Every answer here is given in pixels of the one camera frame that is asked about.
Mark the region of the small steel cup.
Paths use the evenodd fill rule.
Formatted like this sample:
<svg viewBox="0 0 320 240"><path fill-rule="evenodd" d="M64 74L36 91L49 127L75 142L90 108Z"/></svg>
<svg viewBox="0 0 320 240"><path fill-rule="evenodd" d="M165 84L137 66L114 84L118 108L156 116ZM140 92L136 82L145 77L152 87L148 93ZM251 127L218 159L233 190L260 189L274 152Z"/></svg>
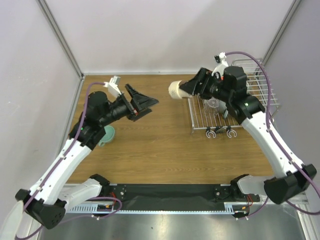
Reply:
<svg viewBox="0 0 320 240"><path fill-rule="evenodd" d="M186 81L173 81L168 87L168 93L172 99L181 100L191 98L192 95L188 94L184 90L180 89L180 86L186 83Z"/></svg>

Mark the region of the clear glass tumbler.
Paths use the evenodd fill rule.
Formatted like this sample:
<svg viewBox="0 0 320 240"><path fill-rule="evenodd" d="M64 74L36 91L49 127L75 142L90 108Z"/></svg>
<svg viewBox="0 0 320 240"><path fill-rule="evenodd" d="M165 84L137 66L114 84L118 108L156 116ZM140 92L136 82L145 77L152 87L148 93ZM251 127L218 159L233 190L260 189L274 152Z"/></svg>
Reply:
<svg viewBox="0 0 320 240"><path fill-rule="evenodd" d="M216 117L219 114L220 101L215 98L203 100L203 108L206 114Z"/></svg>

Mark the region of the teal small cup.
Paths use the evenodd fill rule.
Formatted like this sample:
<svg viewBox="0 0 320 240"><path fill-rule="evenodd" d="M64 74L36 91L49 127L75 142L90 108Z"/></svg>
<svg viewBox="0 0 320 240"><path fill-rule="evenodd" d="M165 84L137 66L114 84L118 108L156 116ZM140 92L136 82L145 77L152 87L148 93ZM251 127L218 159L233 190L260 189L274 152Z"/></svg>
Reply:
<svg viewBox="0 0 320 240"><path fill-rule="evenodd" d="M113 141L115 138L115 128L111 125L107 125L104 127L104 136L100 139L98 146L103 147L105 144L108 144Z"/></svg>

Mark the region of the grey metallic cup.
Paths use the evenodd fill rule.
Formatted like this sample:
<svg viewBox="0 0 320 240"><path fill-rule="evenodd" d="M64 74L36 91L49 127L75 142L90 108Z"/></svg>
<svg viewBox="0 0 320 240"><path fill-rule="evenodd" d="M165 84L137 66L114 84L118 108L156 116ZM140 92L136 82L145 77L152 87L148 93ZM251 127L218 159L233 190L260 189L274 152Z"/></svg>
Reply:
<svg viewBox="0 0 320 240"><path fill-rule="evenodd" d="M222 102L222 101L219 102L218 112L222 115L224 119L227 118L229 111L227 109L225 102Z"/></svg>

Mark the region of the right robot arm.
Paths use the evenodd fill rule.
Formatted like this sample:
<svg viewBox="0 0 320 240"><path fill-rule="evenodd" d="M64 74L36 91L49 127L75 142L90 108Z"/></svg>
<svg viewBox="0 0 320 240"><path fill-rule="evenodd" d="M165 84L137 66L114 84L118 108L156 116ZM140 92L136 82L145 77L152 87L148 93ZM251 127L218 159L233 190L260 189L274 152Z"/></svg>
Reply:
<svg viewBox="0 0 320 240"><path fill-rule="evenodd" d="M235 201L248 194L266 195L273 203L282 204L304 192L313 182L317 170L305 164L281 138L271 123L270 115L261 101L248 92L248 77L240 66L227 66L223 71L201 68L190 80L173 82L169 93L174 99L199 96L224 102L229 114L256 141L273 170L273 176L241 177L230 188Z"/></svg>

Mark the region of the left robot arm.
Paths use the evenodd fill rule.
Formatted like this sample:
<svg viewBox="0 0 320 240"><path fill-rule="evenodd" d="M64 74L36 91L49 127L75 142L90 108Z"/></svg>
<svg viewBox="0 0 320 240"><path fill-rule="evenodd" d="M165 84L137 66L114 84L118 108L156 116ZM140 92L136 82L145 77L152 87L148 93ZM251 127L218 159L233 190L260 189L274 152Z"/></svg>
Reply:
<svg viewBox="0 0 320 240"><path fill-rule="evenodd" d="M115 97L108 100L103 91L87 89L79 121L70 131L62 150L42 177L29 189L19 189L15 195L23 202L23 210L43 227L50 230L64 218L66 211L86 200L109 197L109 181L99 174L90 176L70 193L62 189L78 165L95 149L105 136L105 127L122 118L137 121L152 112L158 100L125 85L131 99L114 83L102 86Z"/></svg>

